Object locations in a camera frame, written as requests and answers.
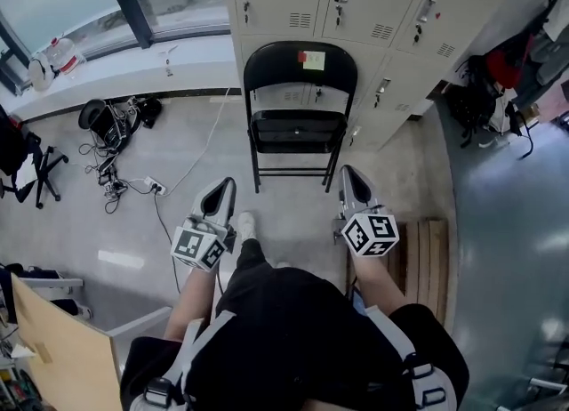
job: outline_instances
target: blue-gray floor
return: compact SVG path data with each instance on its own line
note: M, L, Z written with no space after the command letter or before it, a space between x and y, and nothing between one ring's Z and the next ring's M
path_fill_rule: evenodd
M439 106L451 162L459 237L453 337L469 364L463 409L514 407L528 378L550 375L550 344L569 312L569 135L554 125L488 149L461 149L462 130Z

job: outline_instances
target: shoe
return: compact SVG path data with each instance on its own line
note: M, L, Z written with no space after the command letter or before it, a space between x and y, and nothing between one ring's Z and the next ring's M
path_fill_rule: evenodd
M242 212L237 219L237 230L241 235L241 241L245 242L250 238L257 238L255 230L255 219L251 212Z
M85 321L88 321L89 319L92 318L92 311L89 307L85 307L84 305L79 305L76 302L77 305L77 309L79 310L79 313L77 313L77 316L81 319L84 319Z

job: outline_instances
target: chair backrest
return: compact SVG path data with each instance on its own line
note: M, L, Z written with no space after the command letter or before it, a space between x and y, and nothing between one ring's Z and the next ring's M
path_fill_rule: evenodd
M305 68L306 52L323 52L324 69ZM244 89L248 93L268 85L304 82L356 92L357 66L354 59L340 47L328 43L279 41L258 49L244 69Z

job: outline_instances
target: backpack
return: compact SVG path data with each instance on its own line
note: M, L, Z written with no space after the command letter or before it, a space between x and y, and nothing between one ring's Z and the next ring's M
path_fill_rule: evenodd
M469 80L467 86L454 85L445 93L451 115L464 128L462 138L465 141L461 144L462 149L472 142L477 127L488 125L496 110L496 100L504 93L495 88L484 57L473 55L459 66L457 72L465 64L468 65L464 74Z

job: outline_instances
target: black folding chair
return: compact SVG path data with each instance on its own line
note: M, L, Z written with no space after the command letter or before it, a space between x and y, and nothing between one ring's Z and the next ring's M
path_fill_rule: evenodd
M324 69L307 64L307 60L321 59L323 55ZM251 91L296 82L328 86L347 93L345 111L272 109L252 115ZM249 58L244 69L244 96L256 193L261 176L324 177L322 184L326 185L326 193L330 191L356 85L356 63L336 45L281 41L264 45ZM329 153L330 160L327 167L259 168L257 153Z

